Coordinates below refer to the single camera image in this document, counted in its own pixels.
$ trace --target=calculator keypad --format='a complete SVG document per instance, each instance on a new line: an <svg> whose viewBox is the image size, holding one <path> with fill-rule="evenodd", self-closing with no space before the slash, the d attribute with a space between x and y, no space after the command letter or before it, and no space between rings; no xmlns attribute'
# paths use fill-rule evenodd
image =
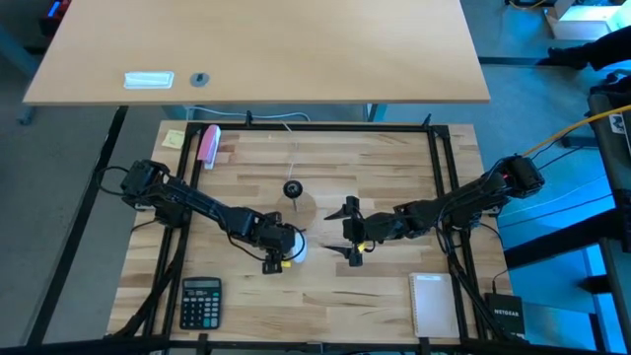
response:
<svg viewBox="0 0 631 355"><path fill-rule="evenodd" d="M181 302L179 327L193 330L218 328L220 298L219 292L213 292L212 289L185 291Z"/></svg>

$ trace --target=yellow tag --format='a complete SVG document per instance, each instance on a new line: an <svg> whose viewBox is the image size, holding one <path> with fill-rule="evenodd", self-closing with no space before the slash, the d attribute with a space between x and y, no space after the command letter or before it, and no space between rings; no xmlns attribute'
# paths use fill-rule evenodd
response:
<svg viewBox="0 0 631 355"><path fill-rule="evenodd" d="M165 137L165 141L162 142L164 147L180 149L184 144L184 132L170 129L167 132L167 136Z"/></svg>

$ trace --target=wooden tabletop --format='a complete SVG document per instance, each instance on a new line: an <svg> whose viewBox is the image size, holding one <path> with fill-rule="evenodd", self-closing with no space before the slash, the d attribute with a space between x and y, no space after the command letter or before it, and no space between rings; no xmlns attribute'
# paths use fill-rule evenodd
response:
<svg viewBox="0 0 631 355"><path fill-rule="evenodd" d="M172 71L168 90L124 73ZM193 73L210 75L204 88ZM474 103L489 94L458 0L73 0L31 105Z"/></svg>
<svg viewBox="0 0 631 355"><path fill-rule="evenodd" d="M167 164L172 171L180 151L163 147L162 142L169 129L183 131L185 125L163 121L156 141L152 159ZM473 126L451 125L450 130L460 183L478 178L482 165ZM297 153L293 151L296 141L300 142ZM439 151L443 176L447 177L444 152ZM282 274L262 275L260 261L232 247L214 222L196 214L192 219L182 277L217 276L223 281L222 325L211 332L211 338L418 342L412 328L408 275L448 272L434 233L377 246L375 252L365 254L364 266L351 268L341 254L321 247L347 245L342 238L342 223L322 218L338 210L349 194L361 198L365 216L391 212L392 206L413 199L436 197L427 134L225 130L215 169L202 171L198 188L228 205L271 211L282 194L292 154L292 178L302 182L317 204L315 223L306 231L308 253L304 263L294 264ZM136 224L151 219L153 213L139 213ZM485 222L495 226L494 220L486 218ZM149 294L162 235L163 228L156 224L132 234L108 331L120 329ZM506 269L500 241L493 232L478 228L472 231L471 247L481 291L488 292L493 276ZM507 274L498 277L498 288L511 293ZM470 300L464 291L462 294L469 335L475 336ZM173 338L197 339L196 331L179 329L180 295L181 290ZM163 302L158 331L164 308ZM457 339L431 341L457 343Z"/></svg>

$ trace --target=pink object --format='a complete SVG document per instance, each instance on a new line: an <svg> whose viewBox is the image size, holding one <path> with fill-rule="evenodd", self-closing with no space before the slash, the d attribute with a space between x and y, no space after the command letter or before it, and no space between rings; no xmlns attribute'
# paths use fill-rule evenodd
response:
<svg viewBox="0 0 631 355"><path fill-rule="evenodd" d="M219 148L219 139L221 138L221 129L216 124L211 124L204 137L201 139L201 146L197 154L197 160L204 161L205 168L212 170L215 165L215 157L217 157L217 149Z"/></svg>

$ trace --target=white notebook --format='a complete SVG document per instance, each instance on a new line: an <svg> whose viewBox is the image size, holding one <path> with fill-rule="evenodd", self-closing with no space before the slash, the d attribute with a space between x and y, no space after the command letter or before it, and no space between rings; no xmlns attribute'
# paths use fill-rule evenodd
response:
<svg viewBox="0 0 631 355"><path fill-rule="evenodd" d="M410 274L410 293L417 337L460 337L450 274Z"/></svg>

